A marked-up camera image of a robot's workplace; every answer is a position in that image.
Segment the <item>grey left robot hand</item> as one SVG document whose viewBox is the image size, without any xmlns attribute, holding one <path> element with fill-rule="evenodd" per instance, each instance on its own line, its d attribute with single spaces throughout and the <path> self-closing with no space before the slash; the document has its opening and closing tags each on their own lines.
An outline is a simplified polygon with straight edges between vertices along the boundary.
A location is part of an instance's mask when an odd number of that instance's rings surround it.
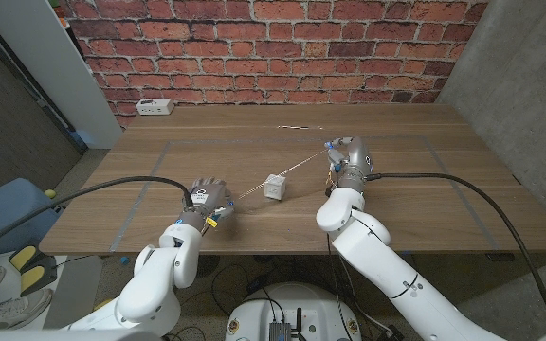
<svg viewBox="0 0 546 341">
<path fill-rule="evenodd" d="M 211 218 L 215 222 L 234 213 L 231 192 L 224 180 L 214 177 L 196 179 L 190 190 L 192 206 L 185 205 L 177 224 L 188 224 L 202 230 Z"/>
</svg>

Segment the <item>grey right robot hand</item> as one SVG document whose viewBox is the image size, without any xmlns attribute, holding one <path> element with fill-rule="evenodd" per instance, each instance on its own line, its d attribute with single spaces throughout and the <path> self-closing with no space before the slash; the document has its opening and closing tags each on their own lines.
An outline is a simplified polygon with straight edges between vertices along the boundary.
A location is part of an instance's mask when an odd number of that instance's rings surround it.
<svg viewBox="0 0 546 341">
<path fill-rule="evenodd" d="M 365 178 L 373 173 L 373 162 L 361 137 L 339 137 L 324 143 L 337 188 L 362 193 Z"/>
</svg>

